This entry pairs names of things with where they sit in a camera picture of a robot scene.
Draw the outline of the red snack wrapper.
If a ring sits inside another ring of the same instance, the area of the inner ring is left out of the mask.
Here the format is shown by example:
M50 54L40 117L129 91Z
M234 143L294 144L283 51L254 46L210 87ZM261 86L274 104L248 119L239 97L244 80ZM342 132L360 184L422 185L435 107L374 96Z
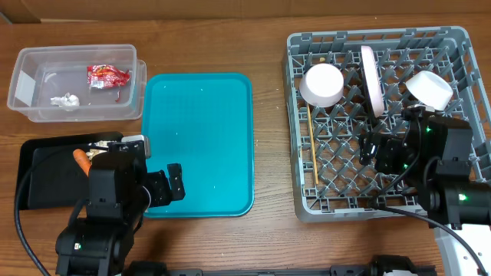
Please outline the red snack wrapper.
M87 83L92 89L117 88L116 103L120 101L120 90L130 80L129 71L121 71L110 64L91 65L87 67Z

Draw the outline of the white bowl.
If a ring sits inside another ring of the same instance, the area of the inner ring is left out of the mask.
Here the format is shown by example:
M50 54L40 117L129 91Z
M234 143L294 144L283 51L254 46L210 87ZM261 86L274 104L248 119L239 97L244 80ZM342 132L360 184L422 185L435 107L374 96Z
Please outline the white bowl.
M432 71L420 71L406 81L406 87L422 104L444 110L453 96L452 87Z

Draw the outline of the peanut shell scraps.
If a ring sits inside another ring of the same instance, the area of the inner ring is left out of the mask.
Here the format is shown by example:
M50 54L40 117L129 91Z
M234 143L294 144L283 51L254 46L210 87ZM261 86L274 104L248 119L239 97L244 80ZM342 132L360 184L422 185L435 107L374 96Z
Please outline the peanut shell scraps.
M90 143L90 149L86 152L87 158L91 161L96 155L107 152L109 143L110 141L108 140L101 140L96 143Z

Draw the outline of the clear plastic bin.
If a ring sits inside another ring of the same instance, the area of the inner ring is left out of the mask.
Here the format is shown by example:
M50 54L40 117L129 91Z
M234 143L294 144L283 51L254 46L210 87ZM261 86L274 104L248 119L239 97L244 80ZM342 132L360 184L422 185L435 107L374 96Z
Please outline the clear plastic bin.
M110 64L129 71L130 80L117 88L90 89L87 67ZM147 66L132 44L92 44L24 48L17 57L8 91L9 109L36 123L136 120L143 112ZM65 111L52 97L78 96L80 106Z

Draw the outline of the pink bowl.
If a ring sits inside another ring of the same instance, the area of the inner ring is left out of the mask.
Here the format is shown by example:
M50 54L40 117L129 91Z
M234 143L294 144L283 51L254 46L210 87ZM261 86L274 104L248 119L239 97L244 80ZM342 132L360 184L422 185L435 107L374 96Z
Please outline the pink bowl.
M337 104L344 91L344 77L331 64L316 64L302 77L299 92L302 98L316 107L332 107Z

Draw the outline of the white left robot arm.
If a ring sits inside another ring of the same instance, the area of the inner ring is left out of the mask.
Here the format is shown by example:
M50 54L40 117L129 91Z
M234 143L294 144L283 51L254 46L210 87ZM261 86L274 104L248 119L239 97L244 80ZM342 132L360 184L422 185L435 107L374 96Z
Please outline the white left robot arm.
M146 159L142 140L109 142L92 157L88 197L56 241L58 275L122 274L145 211L184 199L182 166L148 172Z

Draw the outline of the black tray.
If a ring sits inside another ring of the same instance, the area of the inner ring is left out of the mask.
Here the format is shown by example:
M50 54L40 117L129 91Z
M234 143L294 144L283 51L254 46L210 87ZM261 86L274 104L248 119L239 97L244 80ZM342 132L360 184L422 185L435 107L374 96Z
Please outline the black tray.
M88 177L73 157L75 149L101 140L119 141L119 132L90 133L28 140L20 149L18 180L29 167L38 164L28 177L20 197L20 209L50 209L73 206L88 196Z

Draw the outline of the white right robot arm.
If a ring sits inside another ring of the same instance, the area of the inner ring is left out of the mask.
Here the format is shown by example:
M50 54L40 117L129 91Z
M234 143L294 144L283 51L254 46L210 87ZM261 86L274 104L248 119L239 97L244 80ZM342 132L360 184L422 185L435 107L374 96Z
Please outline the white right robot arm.
M449 275L490 273L490 186L470 179L473 131L468 122L422 107L404 110L409 123L403 137L367 132L359 139L359 162L375 163L379 173L395 179L374 195L370 207L416 218L378 198L404 181L415 188L433 229L444 270Z

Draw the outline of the wooden chopstick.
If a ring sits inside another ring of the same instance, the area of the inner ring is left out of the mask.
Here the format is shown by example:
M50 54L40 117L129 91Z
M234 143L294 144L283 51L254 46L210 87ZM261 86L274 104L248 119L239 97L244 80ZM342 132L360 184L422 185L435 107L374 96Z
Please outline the wooden chopstick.
M315 186L318 186L319 180L318 180L318 166L317 166L316 153L315 153L315 138L314 138L314 132L312 126L311 110L310 110L310 105L308 103L306 103L306 110L308 116L308 133L309 133L310 144L311 144L311 158L312 158L313 173L314 173L313 179L315 182Z

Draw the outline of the pink plate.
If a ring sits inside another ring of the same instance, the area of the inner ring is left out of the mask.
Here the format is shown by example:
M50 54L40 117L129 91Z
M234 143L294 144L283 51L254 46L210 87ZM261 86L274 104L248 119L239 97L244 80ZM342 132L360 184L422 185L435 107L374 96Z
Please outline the pink plate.
M377 72L377 62L372 48L367 45L361 46L361 60L363 63L364 80L371 104L371 111L375 118L384 113L384 99L381 92L381 83Z

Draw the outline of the grey dishwasher rack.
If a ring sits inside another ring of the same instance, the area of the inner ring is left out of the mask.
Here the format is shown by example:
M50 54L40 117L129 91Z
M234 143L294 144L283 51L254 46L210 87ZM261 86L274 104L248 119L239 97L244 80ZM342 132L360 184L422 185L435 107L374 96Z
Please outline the grey dishwasher rack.
M375 118L364 80L361 46L370 46L384 99L384 113ZM332 107L312 107L311 117L318 166L315 186L306 102L299 92L304 74L316 64L331 64L344 77L341 100ZM291 34L283 62L285 101L291 137L295 214L303 222L356 221L381 218L367 205L392 181L358 157L358 136L373 130L405 133L401 112L417 101L406 81L420 71L432 71L453 90L445 117L470 123L473 141L472 179L490 181L490 102L479 72L470 36L459 26L319 31ZM380 202L421 213L422 208L400 183L380 196Z

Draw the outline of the teal serving tray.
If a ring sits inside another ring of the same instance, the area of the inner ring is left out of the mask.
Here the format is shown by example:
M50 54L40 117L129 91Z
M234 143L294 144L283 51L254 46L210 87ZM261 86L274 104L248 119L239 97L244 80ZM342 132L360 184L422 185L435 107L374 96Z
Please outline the teal serving tray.
M179 163L185 197L152 219L236 217L254 202L252 83L240 73L159 74L146 87L141 133L151 172Z

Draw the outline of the white tissue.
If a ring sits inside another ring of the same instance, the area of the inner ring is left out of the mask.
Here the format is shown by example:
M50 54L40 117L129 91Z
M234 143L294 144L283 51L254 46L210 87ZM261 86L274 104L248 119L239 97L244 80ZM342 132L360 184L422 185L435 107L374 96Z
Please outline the white tissue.
M52 106L60 107L62 110L71 112L79 108L80 100L78 96L66 93L62 97L52 97L50 99L50 104Z

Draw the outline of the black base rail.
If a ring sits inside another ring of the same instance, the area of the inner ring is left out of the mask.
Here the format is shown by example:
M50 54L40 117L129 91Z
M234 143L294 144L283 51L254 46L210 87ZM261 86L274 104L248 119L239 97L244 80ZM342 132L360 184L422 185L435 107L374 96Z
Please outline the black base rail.
M337 264L328 268L286 268L206 271L198 268L170 270L162 262L133 261L121 275L144 276L437 276L434 265L415 265L400 255L375 255L368 264Z

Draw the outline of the orange carrot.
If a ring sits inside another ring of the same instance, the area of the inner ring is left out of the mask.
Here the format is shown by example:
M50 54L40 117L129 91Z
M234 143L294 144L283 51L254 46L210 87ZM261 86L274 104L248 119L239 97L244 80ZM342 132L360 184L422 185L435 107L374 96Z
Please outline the orange carrot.
M73 152L73 157L76 163L80 166L86 176L89 176L91 169L91 161L87 157L87 154L82 149L76 149Z

